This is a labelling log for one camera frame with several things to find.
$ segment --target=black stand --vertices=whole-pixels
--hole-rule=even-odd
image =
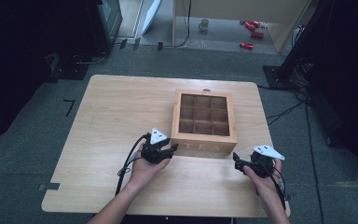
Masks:
[[[75,63],[73,60],[65,60],[60,58],[52,71],[51,79],[72,79],[83,80],[89,69],[87,63]]]
[[[298,86],[291,82],[290,78],[280,78],[278,72],[280,66],[263,65],[264,75],[266,76],[268,85],[273,90],[294,90]]]

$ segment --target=wooden box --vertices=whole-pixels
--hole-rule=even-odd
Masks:
[[[225,158],[238,143],[232,94],[176,90],[171,139],[175,155]]]

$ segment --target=red tool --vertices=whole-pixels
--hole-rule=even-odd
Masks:
[[[240,48],[243,48],[243,49],[253,49],[254,45],[251,44],[251,43],[246,43],[244,41],[241,41],[240,42]]]
[[[251,24],[253,24],[255,26],[255,28],[260,27],[260,22],[259,21],[250,21]]]
[[[251,37],[253,38],[263,38],[264,33],[253,31],[251,32]]]
[[[249,22],[249,21],[246,21],[244,24],[243,24],[246,28],[248,28],[250,31],[254,31],[255,30],[255,26]]]

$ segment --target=handheld controller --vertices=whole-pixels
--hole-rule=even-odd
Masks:
[[[152,144],[152,134],[148,133],[146,135],[146,142],[144,143],[141,151],[142,158],[154,164],[158,164],[164,159],[171,159],[173,152],[177,150],[178,145],[175,144],[168,149],[161,149],[162,147],[167,146],[170,143],[170,140],[170,138],[165,138],[164,140]]]
[[[253,152],[251,155],[251,161],[243,161],[237,153],[233,152],[232,159],[235,161],[235,169],[243,171],[243,166],[249,166],[255,173],[261,178],[269,177],[274,171],[274,164],[271,157],[261,155],[257,152]]]

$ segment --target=forearm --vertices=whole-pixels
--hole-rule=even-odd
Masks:
[[[126,215],[132,201],[141,191],[139,188],[134,188],[128,184],[124,189],[116,195],[92,220],[91,223],[113,223],[119,224]]]
[[[264,203],[264,210],[269,217],[270,223],[279,223],[286,224],[290,223],[289,218],[286,215],[286,212],[283,209],[282,203],[278,197],[269,198],[269,202]]]

